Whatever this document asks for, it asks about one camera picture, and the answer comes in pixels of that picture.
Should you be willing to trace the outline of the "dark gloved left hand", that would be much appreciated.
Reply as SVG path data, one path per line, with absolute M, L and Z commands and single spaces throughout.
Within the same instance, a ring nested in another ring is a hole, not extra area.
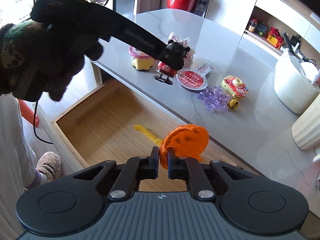
M 47 92 L 60 101 L 85 57 L 95 61 L 102 53 L 93 35 L 66 34 L 32 20 L 6 24 L 1 27 L 1 94 L 35 102 Z

